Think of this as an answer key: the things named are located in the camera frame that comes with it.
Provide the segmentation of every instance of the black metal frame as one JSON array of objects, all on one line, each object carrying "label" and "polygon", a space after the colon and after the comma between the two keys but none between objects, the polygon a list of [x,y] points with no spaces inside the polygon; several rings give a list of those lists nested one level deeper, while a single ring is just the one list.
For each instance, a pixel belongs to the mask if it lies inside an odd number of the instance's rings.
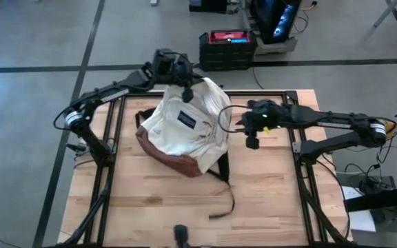
[{"label": "black metal frame", "polygon": [[[246,91],[246,90],[234,90],[234,91],[226,91],[226,93],[229,96],[280,96],[282,98],[282,101],[284,103],[293,103],[298,105],[298,95],[296,91]],[[114,106],[116,105],[117,101],[120,101],[120,106],[119,106],[119,113],[118,117],[116,120],[116,129],[114,132],[114,143],[113,143],[113,152],[114,152],[114,158],[116,158],[117,155],[117,147],[119,146],[120,142],[120,133],[121,133],[121,127],[122,127],[122,120],[123,120],[123,115],[124,115],[124,110],[125,110],[125,99],[127,97],[162,97],[163,93],[162,92],[146,92],[143,94],[129,94],[127,96],[124,96],[121,99],[118,99],[116,101],[113,101],[110,103],[109,109],[108,109],[108,114],[107,114],[107,119],[105,122],[105,129],[104,129],[104,134],[103,134],[103,140],[107,141],[110,137],[110,129],[111,129],[111,124],[112,124],[112,117],[114,113]],[[289,139],[290,143],[292,145],[293,142],[296,142],[296,135],[294,133],[294,130],[288,130],[289,132]],[[298,134],[300,136],[301,141],[306,140],[306,135],[304,130],[298,130]],[[312,204],[316,204],[320,206],[320,200],[319,200],[319,195],[318,195],[318,189],[316,186],[316,180],[314,176],[314,170],[312,165],[301,165],[298,162],[298,154],[292,150],[293,158],[294,158],[294,166],[295,166],[295,172],[296,172],[296,179],[298,182],[298,192],[300,194],[300,200],[301,200],[301,207],[303,211],[303,221],[305,225],[305,230],[307,234],[307,241],[308,241],[308,246],[310,247],[357,247],[357,245],[351,245],[351,244],[336,244],[336,243],[331,243],[328,242],[327,239],[327,232],[326,228],[324,227],[323,222],[319,218],[319,216],[316,216],[317,219],[317,225],[318,229],[320,231],[320,241],[315,241],[314,237],[314,231],[312,227],[312,221],[310,218],[310,213],[309,213],[309,201],[312,202]],[[303,179],[303,172],[302,172],[302,167],[306,166],[307,170],[307,177],[309,179],[309,185],[310,185],[310,196],[305,194],[305,192],[308,192],[308,189],[305,185],[304,179]],[[108,170],[108,175],[107,175],[107,180],[105,185],[111,185],[112,186],[112,181],[113,181],[113,175],[114,175],[114,167],[115,163],[109,168]],[[99,190],[101,188],[101,178],[102,178],[102,173],[103,169],[98,167],[96,170],[96,175],[94,179],[94,186],[93,186],[93,192],[92,192],[92,199],[90,206],[92,207],[96,200],[99,199]],[[99,225],[99,231],[96,237],[96,242],[90,242],[92,239],[92,227],[93,227],[93,220],[91,220],[88,223],[88,226],[85,228],[85,236],[83,239],[83,244],[77,244],[77,245],[62,245],[62,244],[57,244],[55,247],[103,247],[103,239],[105,235],[105,226],[106,226],[106,221],[107,221],[107,214],[108,214],[108,208],[109,208],[109,203],[110,203],[110,194],[111,194],[112,187],[108,188],[108,193],[106,195],[106,199],[103,201],[103,208],[102,208],[102,213],[101,213],[101,219],[100,219],[100,225]],[[38,226],[37,233],[45,232],[45,229],[47,227],[42,227]]]}]

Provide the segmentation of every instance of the brown leather bottom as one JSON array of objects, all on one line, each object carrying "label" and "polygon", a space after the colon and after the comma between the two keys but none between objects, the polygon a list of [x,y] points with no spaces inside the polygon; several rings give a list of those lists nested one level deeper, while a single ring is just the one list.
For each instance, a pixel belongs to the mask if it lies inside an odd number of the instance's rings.
[{"label": "brown leather bottom", "polygon": [[148,139],[148,131],[143,126],[140,126],[137,129],[136,138],[141,144],[143,151],[155,158],[158,162],[187,177],[202,175],[199,169],[199,164],[197,164],[197,161],[190,156],[170,156],[157,150],[157,148]]}]

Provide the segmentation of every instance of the backpack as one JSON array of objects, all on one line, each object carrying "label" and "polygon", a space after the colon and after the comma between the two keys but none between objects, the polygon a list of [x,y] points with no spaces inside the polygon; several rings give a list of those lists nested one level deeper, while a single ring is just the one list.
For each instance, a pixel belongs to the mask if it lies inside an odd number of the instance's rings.
[{"label": "backpack", "polygon": [[[191,87],[194,98],[182,101],[183,88],[168,86],[162,101],[156,108],[136,114],[136,137],[143,150],[162,164],[188,176],[213,175],[229,184],[228,133],[231,110],[229,96],[211,79]],[[219,173],[210,170],[218,163]],[[210,219],[224,217],[234,210],[235,200],[231,192],[232,208],[224,214],[214,214]]]}]

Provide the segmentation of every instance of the concrete floor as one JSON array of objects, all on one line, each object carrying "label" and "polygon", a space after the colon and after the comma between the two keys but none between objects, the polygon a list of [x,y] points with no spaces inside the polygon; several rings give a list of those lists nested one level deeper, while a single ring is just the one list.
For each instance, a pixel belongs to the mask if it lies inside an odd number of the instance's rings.
[{"label": "concrete floor", "polygon": [[[311,1],[304,1],[307,6]],[[99,0],[0,0],[0,68],[80,66]],[[306,66],[256,68],[267,89],[315,89],[322,110],[394,117],[397,108],[397,21],[391,14],[372,24],[387,7],[382,0],[318,0],[294,52],[258,56],[257,61],[304,61]],[[189,13],[187,1],[106,0],[88,65],[141,64],[157,48],[186,52],[198,61],[198,37],[207,31],[239,28],[238,16]],[[369,65],[344,60],[377,59]],[[336,61],[315,66],[310,61]],[[61,133],[52,120],[69,102],[77,78],[81,91],[122,79],[130,71],[0,73],[0,239],[31,247]],[[226,89],[257,89],[252,71],[210,72]],[[328,136],[338,132],[327,130]],[[335,152],[339,170],[347,163],[363,169],[376,151]],[[44,245],[57,240],[72,176],[66,152]],[[383,165],[397,184],[397,149]],[[363,245],[397,247],[397,234],[353,231]]]}]

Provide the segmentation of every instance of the table leg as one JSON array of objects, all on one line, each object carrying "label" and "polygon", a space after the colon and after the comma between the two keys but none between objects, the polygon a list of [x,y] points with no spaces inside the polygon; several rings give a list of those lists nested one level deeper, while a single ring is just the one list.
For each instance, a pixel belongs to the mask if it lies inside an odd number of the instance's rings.
[{"label": "table leg", "polygon": [[394,8],[396,7],[396,5],[397,5],[397,0],[394,0],[394,1],[385,9],[385,11],[383,12],[383,14],[382,14],[382,15],[379,17],[379,19],[375,22],[375,24],[374,24],[375,28],[378,27],[378,26],[384,21],[385,17],[387,17],[387,16],[390,14],[390,12],[391,12],[392,10],[394,10]]}]

